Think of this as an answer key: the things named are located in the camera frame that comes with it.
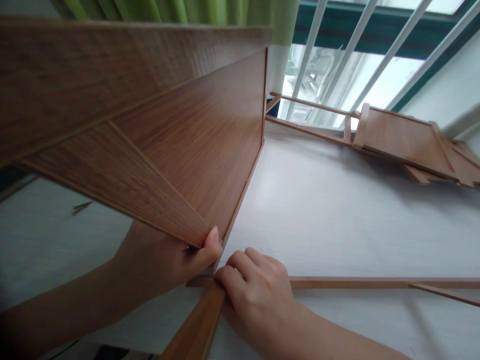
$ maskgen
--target window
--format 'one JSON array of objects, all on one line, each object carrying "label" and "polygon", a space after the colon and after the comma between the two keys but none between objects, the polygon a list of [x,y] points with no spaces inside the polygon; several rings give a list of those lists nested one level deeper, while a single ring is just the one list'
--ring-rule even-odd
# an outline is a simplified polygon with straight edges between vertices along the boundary
[{"label": "window", "polygon": [[[306,43],[318,2],[301,1],[283,94],[346,111],[360,110],[364,102],[400,111],[480,29],[480,4],[475,0],[432,0],[399,49],[386,58],[421,2],[379,0],[358,42],[354,48],[350,47],[354,51],[346,55],[368,0],[328,1],[310,50]],[[460,31],[450,34],[457,24]],[[446,38],[449,45],[442,48]],[[305,56],[305,72],[300,74]],[[339,69],[344,57],[344,66]],[[382,71],[377,71],[381,64]],[[301,79],[296,89],[299,76]],[[309,106],[290,106],[289,101],[282,100],[280,110],[279,116],[288,121],[311,126],[343,126],[342,116],[326,116],[323,111],[312,110]]]}]

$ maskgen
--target forearm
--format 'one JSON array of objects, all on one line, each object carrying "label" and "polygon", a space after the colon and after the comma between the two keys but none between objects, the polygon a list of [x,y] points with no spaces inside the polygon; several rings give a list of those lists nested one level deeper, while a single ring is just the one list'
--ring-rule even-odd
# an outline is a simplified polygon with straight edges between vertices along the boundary
[{"label": "forearm", "polygon": [[316,315],[303,305],[299,306],[299,312],[302,314],[299,319],[304,322],[304,332],[300,334],[302,346],[297,347],[299,353],[295,359],[410,359],[388,346]]},{"label": "forearm", "polygon": [[54,347],[112,324],[138,307],[111,262],[0,314],[3,334],[19,358],[35,359]]}]

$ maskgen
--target green curtain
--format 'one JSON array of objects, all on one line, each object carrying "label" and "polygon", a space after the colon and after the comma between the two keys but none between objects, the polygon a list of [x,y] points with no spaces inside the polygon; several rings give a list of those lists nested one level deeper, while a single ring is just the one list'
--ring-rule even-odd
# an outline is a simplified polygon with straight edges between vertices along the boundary
[{"label": "green curtain", "polygon": [[51,0],[65,18],[179,24],[270,26],[290,46],[299,0]]}]

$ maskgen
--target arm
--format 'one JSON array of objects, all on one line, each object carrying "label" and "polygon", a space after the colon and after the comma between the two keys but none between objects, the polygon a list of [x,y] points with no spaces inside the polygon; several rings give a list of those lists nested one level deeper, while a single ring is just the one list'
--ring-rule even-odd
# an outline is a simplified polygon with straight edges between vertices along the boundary
[{"label": "arm", "polygon": [[217,227],[195,252],[134,221],[115,256],[87,274],[0,314],[15,358],[49,350],[112,324],[144,302],[193,278],[222,253]]},{"label": "arm", "polygon": [[266,359],[409,359],[296,302],[285,266],[251,247],[236,251],[215,277],[230,298],[223,315]]}]

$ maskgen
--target wooden panel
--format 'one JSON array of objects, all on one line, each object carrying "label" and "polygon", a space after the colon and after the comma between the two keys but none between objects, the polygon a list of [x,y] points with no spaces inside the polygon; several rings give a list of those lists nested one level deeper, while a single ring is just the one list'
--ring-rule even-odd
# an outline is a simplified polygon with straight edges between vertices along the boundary
[{"label": "wooden panel", "polygon": [[[293,289],[409,289],[422,283],[442,289],[480,289],[478,277],[315,277],[290,276]],[[208,286],[212,276],[200,275],[186,283],[192,288]]]},{"label": "wooden panel", "polygon": [[112,123],[32,155],[22,164],[196,247],[210,231]]},{"label": "wooden panel", "polygon": [[450,160],[458,169],[461,169],[465,179],[470,181],[471,186],[480,185],[480,165],[477,165],[475,154],[466,145],[452,144],[453,151]]},{"label": "wooden panel", "polygon": [[473,306],[476,306],[476,307],[480,308],[480,299],[478,299],[476,297],[463,295],[463,294],[460,294],[460,293],[457,293],[457,292],[440,289],[438,287],[429,286],[429,285],[425,285],[425,284],[422,284],[422,283],[412,283],[412,284],[410,284],[410,287],[414,288],[414,289],[423,290],[423,291],[426,291],[428,293],[440,295],[440,296],[443,296],[445,298],[457,300],[459,302],[470,304],[470,305],[473,305]]},{"label": "wooden panel", "polygon": [[367,120],[359,124],[356,137],[359,134],[359,146],[363,143],[366,149],[441,176],[458,179],[429,123],[371,108]]},{"label": "wooden panel", "polygon": [[406,174],[408,175],[408,177],[412,179],[415,183],[420,185],[430,184],[430,181],[425,176],[424,171],[418,170],[416,167],[413,167],[407,164],[402,164],[402,166]]},{"label": "wooden panel", "polygon": [[[242,206],[242,202],[244,200],[245,194],[247,193],[247,189],[249,188],[250,180],[252,179],[252,176],[254,175],[255,167],[257,166],[257,163],[260,158],[260,154],[262,153],[262,149],[264,148],[264,143],[265,140],[261,141],[261,146],[260,150],[258,150],[258,154],[256,155],[255,162],[253,163],[253,166],[251,167],[250,174],[248,174],[248,178],[246,179],[245,186],[243,187],[243,190],[241,191],[240,198],[238,199],[238,202],[236,203],[235,210],[233,211],[233,215],[231,216],[230,222],[228,223],[228,227],[226,228],[225,235],[223,237],[223,242],[221,244],[221,247],[225,249],[225,246],[227,245],[227,241],[229,240],[230,232],[232,231],[234,224],[235,224],[235,219],[237,218],[237,215],[239,213],[240,207]],[[212,269],[216,270],[217,267],[219,266],[220,259],[222,257],[220,256],[216,262],[213,264]]]},{"label": "wooden panel", "polygon": [[158,360],[207,360],[217,330],[225,289],[211,281]]},{"label": "wooden panel", "polygon": [[270,115],[266,115],[265,119],[268,120],[269,122],[282,125],[290,129],[298,130],[302,133],[309,134],[316,138],[324,139],[338,145],[350,146],[350,144],[345,142],[341,137],[328,135],[327,133],[322,132],[313,126],[297,125],[296,123],[285,121],[285,120],[279,119],[278,117],[274,117]]},{"label": "wooden panel", "polygon": [[265,50],[114,123],[224,237],[262,140]]},{"label": "wooden panel", "polygon": [[273,96],[275,96],[275,97],[277,97],[278,95],[280,95],[282,99],[290,100],[290,101],[292,101],[292,102],[294,102],[294,103],[299,103],[299,104],[308,105],[308,106],[311,106],[312,108],[323,109],[323,110],[327,110],[327,111],[329,111],[329,112],[336,113],[336,114],[340,114],[340,115],[350,115],[352,118],[357,118],[357,117],[358,117],[358,114],[355,113],[355,112],[343,111],[343,110],[337,109],[337,108],[335,108],[335,107],[330,107],[330,106],[322,105],[322,104],[319,104],[319,103],[316,103],[316,102],[305,101],[305,100],[301,100],[301,99],[296,98],[296,97],[293,98],[293,97],[291,97],[291,96],[282,95],[282,94],[279,94],[278,92],[272,91],[272,92],[270,93],[270,95],[273,95]]},{"label": "wooden panel", "polygon": [[345,116],[345,129],[343,129],[343,141],[347,144],[352,143],[352,117]]},{"label": "wooden panel", "polygon": [[261,27],[57,19],[2,18],[0,32],[0,166],[265,49],[271,40],[271,30]]}]

